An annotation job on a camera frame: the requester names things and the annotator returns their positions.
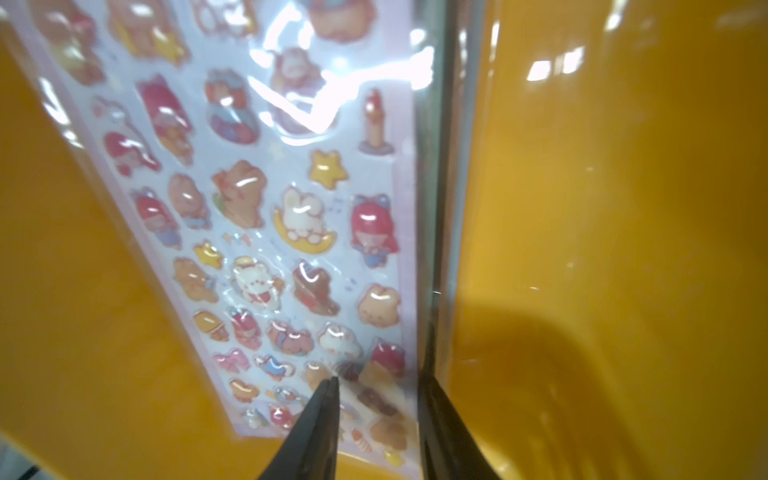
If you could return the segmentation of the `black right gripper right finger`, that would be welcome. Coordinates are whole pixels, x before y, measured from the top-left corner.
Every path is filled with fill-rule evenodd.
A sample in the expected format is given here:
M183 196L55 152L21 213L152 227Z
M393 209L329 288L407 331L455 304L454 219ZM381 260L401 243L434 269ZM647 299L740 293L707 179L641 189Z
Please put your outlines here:
M425 479L500 479L431 375L419 378L418 421Z

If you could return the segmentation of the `yellow plastic storage box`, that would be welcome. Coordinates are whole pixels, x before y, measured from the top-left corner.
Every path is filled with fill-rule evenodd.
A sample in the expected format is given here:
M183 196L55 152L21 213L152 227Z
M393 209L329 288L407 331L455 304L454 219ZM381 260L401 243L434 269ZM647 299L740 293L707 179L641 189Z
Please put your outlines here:
M767 475L767 5L469 2L441 376L506 477ZM1 435L66 479L253 479L1 27Z

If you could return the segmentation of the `lilac character sticker sheet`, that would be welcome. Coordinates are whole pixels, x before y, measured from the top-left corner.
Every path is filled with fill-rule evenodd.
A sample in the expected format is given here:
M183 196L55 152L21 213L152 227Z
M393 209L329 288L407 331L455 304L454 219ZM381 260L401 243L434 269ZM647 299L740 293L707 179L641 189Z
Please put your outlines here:
M235 431L327 378L341 453L422 475L413 1L5 1Z

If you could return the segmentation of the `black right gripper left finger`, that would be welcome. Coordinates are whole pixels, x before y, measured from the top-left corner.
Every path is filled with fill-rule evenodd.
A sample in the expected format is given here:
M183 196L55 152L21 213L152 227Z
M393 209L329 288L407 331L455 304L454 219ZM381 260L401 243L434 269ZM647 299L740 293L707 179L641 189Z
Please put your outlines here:
M340 384L323 380L259 480L333 480L340 428Z

